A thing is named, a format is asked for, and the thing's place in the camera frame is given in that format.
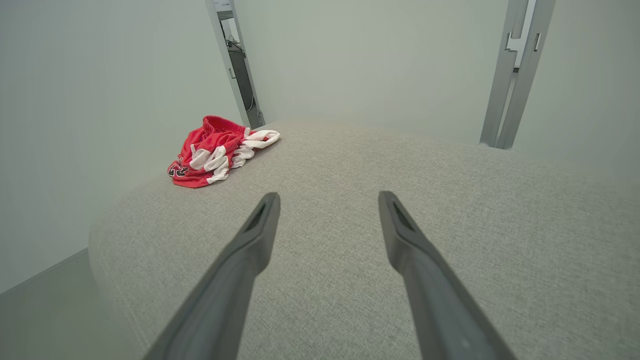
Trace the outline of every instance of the gray fabric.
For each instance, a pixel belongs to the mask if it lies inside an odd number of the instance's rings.
[[[274,123],[282,139],[225,181],[163,176],[92,228],[98,284],[139,356],[266,192],[282,212],[239,359],[418,359],[377,196],[391,190],[520,359],[640,353],[639,201],[480,145]]]

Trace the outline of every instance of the metal frame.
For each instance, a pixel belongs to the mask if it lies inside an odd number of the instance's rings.
[[[513,65],[516,62],[517,56],[515,51],[506,50],[507,43],[509,42],[509,33],[512,33],[513,38],[520,36],[526,9],[527,0],[509,0],[509,4],[507,5],[507,16],[504,20],[502,30],[498,62],[495,64],[495,75],[493,77],[493,85],[491,86],[491,95],[489,95],[489,105],[486,109],[484,126],[480,134],[480,143],[491,147],[495,146],[498,137],[502,113],[504,112],[507,94],[509,92],[509,84],[511,83]]]
[[[525,13],[528,0],[509,0],[507,5],[507,15],[504,21],[502,41],[498,53],[498,62],[495,66],[495,76],[489,104],[484,117],[484,125],[480,135],[480,143],[500,149],[508,149],[513,146],[520,119],[527,104],[527,98],[531,91],[533,78],[538,68],[540,54],[547,37],[547,31],[551,22],[556,0],[537,0],[533,12],[531,27],[526,34],[522,62],[518,71],[518,77],[511,95],[509,104],[506,104],[511,82],[511,74],[515,64],[517,52],[507,49],[509,34],[511,38],[522,36],[522,26],[524,24]],[[507,113],[504,123],[500,129],[504,108],[507,106]]]
[[[242,95],[240,94],[240,87],[236,80],[234,80],[235,75],[233,75],[232,69],[234,66],[231,64],[231,57],[229,57],[229,52],[227,51],[227,41],[225,37],[222,35],[222,27],[220,26],[220,20],[218,18],[218,13],[213,4],[213,0],[205,0],[207,5],[207,11],[209,12],[209,18],[211,19],[211,26],[213,27],[213,33],[216,35],[216,41],[218,42],[218,49],[220,50],[220,54],[222,55],[222,62],[225,64],[227,76],[229,77],[229,85],[231,85],[231,91],[234,93],[234,98],[236,99],[236,105],[238,107],[238,111],[240,113],[240,119],[244,126],[251,127],[249,123],[249,116],[246,114],[246,110],[244,108],[244,103],[242,101]]]
[[[522,64],[518,71],[518,79],[513,88],[513,95],[509,102],[507,115],[504,118],[502,131],[495,147],[501,149],[510,149],[513,147],[513,141],[516,138],[520,120],[524,113],[525,105],[529,98],[529,92],[533,85],[533,78],[538,69],[540,55],[545,46],[545,40],[551,23],[551,15],[554,12],[556,0],[538,0],[536,8],[533,11],[533,19],[529,28],[529,36],[525,44],[524,54],[522,55]]]
[[[246,65],[246,71],[249,75],[249,84],[251,84],[251,91],[253,92],[253,101],[255,103],[255,108],[258,111],[258,121],[259,126],[264,125],[264,116],[262,115],[262,111],[260,110],[260,104],[258,103],[258,95],[255,91],[255,85],[253,84],[253,76],[251,74],[251,67],[249,66],[249,56],[247,55],[246,44],[242,38],[242,30],[240,29],[240,23],[238,21],[238,12],[236,11],[236,3],[234,0],[230,0],[231,10],[233,11],[234,21],[236,22],[236,29],[238,30],[238,36],[240,37],[240,44],[244,50],[244,64]]]

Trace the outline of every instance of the clothing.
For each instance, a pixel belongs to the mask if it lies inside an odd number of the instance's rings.
[[[173,183],[187,188],[199,188],[228,177],[230,168],[241,167],[255,154],[278,141],[280,133],[273,130],[251,131],[219,116],[206,116],[202,127],[189,133],[178,160],[167,169]]]

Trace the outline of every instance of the gray floor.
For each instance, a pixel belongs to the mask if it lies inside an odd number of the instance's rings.
[[[0,359],[128,359],[104,310],[88,255],[0,296]]]

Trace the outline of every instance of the white stripe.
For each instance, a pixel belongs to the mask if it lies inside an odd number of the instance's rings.
[[[207,182],[209,184],[213,184],[218,180],[226,180],[229,175],[227,174],[227,172],[229,172],[229,162],[227,161],[227,157],[224,157],[225,162],[222,163],[218,168],[216,168],[215,170],[213,170],[213,176],[208,177],[207,178]]]
[[[275,130],[260,130],[255,133],[247,136],[243,145],[247,146],[249,149],[253,149],[257,147],[258,149],[264,149],[265,147],[275,143],[280,138],[280,133]]]
[[[224,145],[220,145],[216,148],[216,150],[213,151],[213,154],[211,154],[211,158],[204,165],[204,170],[205,171],[214,170],[224,163],[228,163],[227,149],[225,148]]]
[[[231,157],[231,162],[233,163],[231,168],[243,166],[253,155],[255,155],[255,151],[249,149],[246,145],[240,145],[240,148],[236,149],[234,155]]]
[[[191,153],[191,161],[189,166],[195,170],[200,170],[209,160],[211,153],[205,149],[198,149]]]

